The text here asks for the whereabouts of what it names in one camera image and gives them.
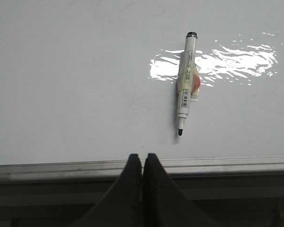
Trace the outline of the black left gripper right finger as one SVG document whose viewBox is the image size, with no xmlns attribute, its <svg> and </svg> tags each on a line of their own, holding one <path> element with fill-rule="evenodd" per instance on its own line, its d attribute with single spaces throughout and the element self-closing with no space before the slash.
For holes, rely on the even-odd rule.
<svg viewBox="0 0 284 227">
<path fill-rule="evenodd" d="M 144 164 L 142 202 L 147 227 L 219 226 L 183 195 L 153 153 Z"/>
</svg>

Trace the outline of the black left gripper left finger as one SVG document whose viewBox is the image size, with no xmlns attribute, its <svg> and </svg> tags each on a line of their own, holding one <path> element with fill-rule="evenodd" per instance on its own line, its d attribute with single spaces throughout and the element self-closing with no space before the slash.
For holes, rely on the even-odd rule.
<svg viewBox="0 0 284 227">
<path fill-rule="evenodd" d="M 102 199 L 72 227 L 137 227 L 142 183 L 142 165 L 137 154 L 130 154 L 117 180 Z"/>
</svg>

